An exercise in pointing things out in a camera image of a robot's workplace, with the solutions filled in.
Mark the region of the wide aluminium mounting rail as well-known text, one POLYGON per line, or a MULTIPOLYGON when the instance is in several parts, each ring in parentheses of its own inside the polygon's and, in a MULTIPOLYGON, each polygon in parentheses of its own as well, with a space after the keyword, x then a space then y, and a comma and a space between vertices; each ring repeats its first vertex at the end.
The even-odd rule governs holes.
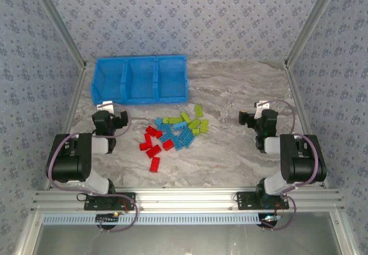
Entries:
MULTIPOLYGON (((254 187, 118 187, 118 192, 134 192, 143 213, 225 213, 237 211, 236 193, 253 192, 254 187)), ((332 212, 346 209, 337 189, 321 185, 301 187, 288 193, 298 212, 332 212)), ((83 203, 76 193, 51 188, 37 191, 31 212, 82 213, 83 203)))

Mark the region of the blue plastic bin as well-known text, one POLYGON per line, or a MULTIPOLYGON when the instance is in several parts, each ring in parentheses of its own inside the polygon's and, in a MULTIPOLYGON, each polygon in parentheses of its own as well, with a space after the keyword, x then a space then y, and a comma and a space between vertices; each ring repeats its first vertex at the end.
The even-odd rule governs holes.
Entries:
POLYGON ((158 103, 187 103, 189 101, 185 55, 158 56, 156 78, 158 103))
POLYGON ((121 96, 125 105, 148 105, 155 100, 155 58, 126 57, 121 78, 121 96))
POLYGON ((98 58, 95 64, 90 94, 95 105, 112 101, 126 105, 122 94, 122 77, 126 57, 98 58))

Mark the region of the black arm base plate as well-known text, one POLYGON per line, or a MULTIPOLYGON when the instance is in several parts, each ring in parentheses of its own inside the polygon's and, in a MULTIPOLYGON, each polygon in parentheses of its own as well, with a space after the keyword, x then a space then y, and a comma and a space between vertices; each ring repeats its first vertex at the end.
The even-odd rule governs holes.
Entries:
POLYGON ((259 195, 256 192, 237 192, 236 202, 239 210, 289 209, 289 203, 279 196, 259 195))
POLYGON ((87 195, 84 210, 86 211, 134 211, 132 202, 121 196, 90 196, 87 195))

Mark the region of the aluminium frame leg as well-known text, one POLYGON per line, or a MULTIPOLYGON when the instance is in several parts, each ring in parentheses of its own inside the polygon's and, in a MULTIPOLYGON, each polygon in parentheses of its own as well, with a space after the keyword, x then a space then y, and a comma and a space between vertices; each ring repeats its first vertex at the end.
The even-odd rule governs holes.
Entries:
POLYGON ((15 255, 33 254, 43 223, 43 215, 39 212, 28 215, 16 245, 15 255))
POLYGON ((330 217, 342 255, 361 255, 347 214, 333 211, 330 212, 330 217))

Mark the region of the aluminium frame post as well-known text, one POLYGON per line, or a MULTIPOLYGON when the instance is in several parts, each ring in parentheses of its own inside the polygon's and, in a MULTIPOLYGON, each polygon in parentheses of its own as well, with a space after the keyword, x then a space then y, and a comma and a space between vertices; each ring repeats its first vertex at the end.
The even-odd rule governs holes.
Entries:
POLYGON ((307 19, 301 28, 301 31, 299 32, 287 58, 285 59, 285 67, 288 70, 291 70, 291 68, 294 66, 308 38, 310 38, 311 34, 313 33, 313 30, 317 26, 318 21, 326 10, 330 1, 331 0, 315 0, 310 13, 308 14, 307 19))

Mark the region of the black controller board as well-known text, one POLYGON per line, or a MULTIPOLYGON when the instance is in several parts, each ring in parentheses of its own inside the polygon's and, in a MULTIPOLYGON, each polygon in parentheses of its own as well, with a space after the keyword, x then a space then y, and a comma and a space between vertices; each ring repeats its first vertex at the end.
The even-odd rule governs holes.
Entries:
POLYGON ((95 223, 98 225, 103 225, 104 223, 117 223, 119 220, 119 213, 107 213, 107 214, 97 214, 95 216, 95 223))
POLYGON ((259 220, 260 220, 260 227, 265 227, 265 228, 272 228, 275 227, 277 222, 281 219, 280 215, 277 214, 266 214, 266 213, 262 213, 259 214, 259 220))

